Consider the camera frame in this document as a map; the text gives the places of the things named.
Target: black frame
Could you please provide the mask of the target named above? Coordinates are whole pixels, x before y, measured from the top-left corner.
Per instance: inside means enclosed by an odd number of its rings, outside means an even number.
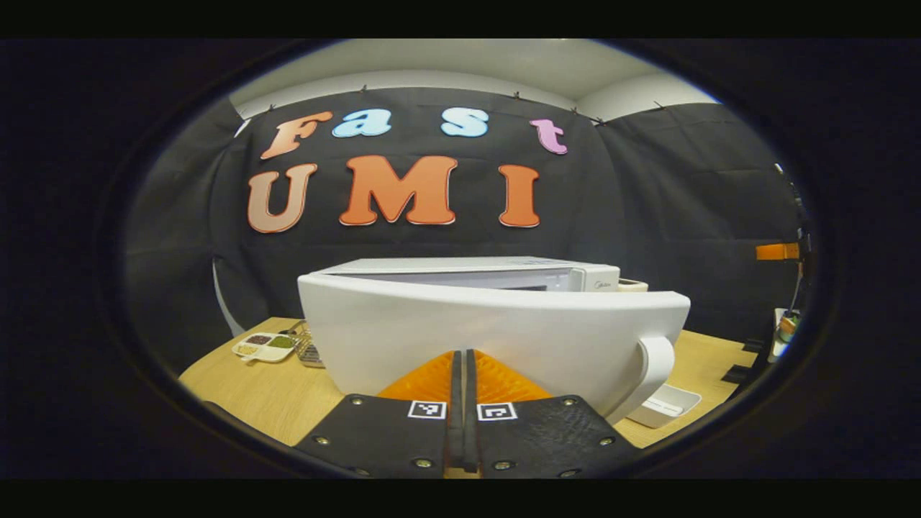
[[[919,165],[913,120],[918,102],[904,77],[921,72],[921,60],[915,59],[921,45],[615,43],[721,99],[787,155],[785,166],[799,172],[797,185],[815,217],[820,253],[815,295],[795,339],[795,345],[809,346],[792,347],[746,397],[647,448],[637,465],[610,476],[921,473],[918,455],[912,454],[918,404],[911,397],[918,388],[919,357],[906,338],[913,265],[904,253],[914,227],[911,217],[916,218],[910,196],[918,191],[912,172]],[[22,253],[14,257],[16,274],[8,277],[7,293],[16,295],[11,320],[20,336],[30,336],[56,319],[70,345],[56,350],[53,360],[42,350],[10,349],[6,418],[12,433],[4,452],[9,476],[355,476],[320,461],[296,459],[219,418],[132,346],[136,337],[126,325],[115,279],[108,275],[120,271],[111,233],[117,221],[98,211],[104,201],[109,215],[126,208],[112,195],[131,192],[133,174],[190,119],[182,113],[198,112],[210,99],[323,44],[7,45],[11,69],[22,77],[11,126],[19,130],[13,150],[21,155],[7,177],[18,189],[6,190],[14,194],[10,201],[20,214],[13,252]],[[46,68],[29,69],[29,64]],[[864,76],[855,64],[864,67]],[[817,65],[821,75],[815,73]],[[168,77],[171,88],[151,80],[157,77]],[[56,130],[52,137],[50,124]],[[90,130],[81,132],[87,125]],[[128,128],[138,134],[153,129],[138,137],[126,135]],[[120,167],[113,166],[123,158]],[[23,171],[34,174],[23,176]],[[100,190],[101,183],[111,184]],[[46,202],[41,217],[35,200]],[[48,250],[40,248],[48,243],[54,254],[28,253]],[[96,254],[88,255],[88,247]],[[883,268],[889,285],[858,282],[857,275]],[[87,304],[89,294],[92,304]],[[898,405],[887,404],[893,398]]]

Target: white microwave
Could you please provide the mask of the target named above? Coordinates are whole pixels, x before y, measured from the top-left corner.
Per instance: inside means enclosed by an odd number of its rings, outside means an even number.
[[[436,356],[478,349],[611,423],[666,382],[691,305],[671,291],[619,290],[617,266],[538,257],[361,259],[297,284],[346,394],[378,394]]]

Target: paint palette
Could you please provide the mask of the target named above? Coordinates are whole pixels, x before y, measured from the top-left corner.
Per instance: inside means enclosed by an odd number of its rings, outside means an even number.
[[[256,333],[235,344],[231,350],[240,357],[253,355],[252,359],[276,363],[294,350],[294,340],[285,335]]]

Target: white ceiling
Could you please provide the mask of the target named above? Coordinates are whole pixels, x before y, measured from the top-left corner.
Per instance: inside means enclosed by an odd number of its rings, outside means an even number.
[[[306,55],[234,92],[235,105],[326,77],[439,70],[494,77],[578,100],[660,70],[590,40],[349,40]]]

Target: black backdrop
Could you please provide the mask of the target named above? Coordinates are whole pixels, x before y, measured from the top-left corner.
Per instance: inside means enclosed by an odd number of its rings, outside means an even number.
[[[441,113],[468,107],[489,114],[475,138],[440,130]],[[348,113],[391,112],[377,136],[339,138]],[[262,160],[277,126],[332,112],[299,146]],[[564,130],[564,155],[544,149],[530,120]],[[304,100],[242,121],[228,102],[200,117],[157,161],[127,228],[132,316],[151,347],[182,371],[230,339],[214,288],[244,328],[269,316],[302,314],[297,276],[360,257],[536,255],[618,265],[650,289],[692,300],[685,328],[735,340],[761,337],[772,309],[789,303],[790,263],[758,262],[755,246],[794,241],[798,226],[788,182],[757,134],[726,107],[686,104],[597,125],[588,117],[509,96],[447,88],[387,88]],[[399,175],[423,156],[458,161],[450,174],[454,223],[346,227],[353,180],[346,162],[381,155]],[[260,233],[247,219],[249,178],[278,171],[268,202],[287,204],[285,171],[318,166],[304,213],[290,229]],[[536,228],[511,228],[506,180],[517,164],[540,173]]]

